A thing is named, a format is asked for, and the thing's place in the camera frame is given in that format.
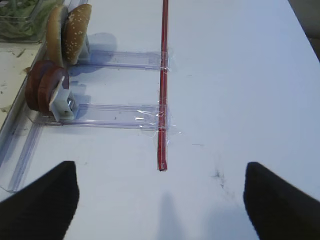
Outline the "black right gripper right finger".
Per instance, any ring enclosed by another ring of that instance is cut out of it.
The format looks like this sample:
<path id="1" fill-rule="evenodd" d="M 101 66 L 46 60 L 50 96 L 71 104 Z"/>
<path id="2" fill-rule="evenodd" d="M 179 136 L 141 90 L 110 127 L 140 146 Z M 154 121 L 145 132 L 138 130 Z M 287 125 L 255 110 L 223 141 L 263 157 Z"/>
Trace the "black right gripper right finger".
<path id="1" fill-rule="evenodd" d="M 246 166 L 243 202 L 261 240 L 320 238 L 320 202 L 258 162 Z"/>

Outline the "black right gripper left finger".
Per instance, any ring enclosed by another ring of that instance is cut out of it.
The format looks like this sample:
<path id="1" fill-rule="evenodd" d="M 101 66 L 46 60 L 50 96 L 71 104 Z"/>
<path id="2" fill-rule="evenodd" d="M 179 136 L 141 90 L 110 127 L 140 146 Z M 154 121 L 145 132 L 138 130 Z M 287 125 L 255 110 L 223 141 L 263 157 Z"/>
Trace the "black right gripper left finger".
<path id="1" fill-rule="evenodd" d="M 62 240 L 80 198 L 74 161 L 63 161 L 0 203 L 2 240 Z"/>

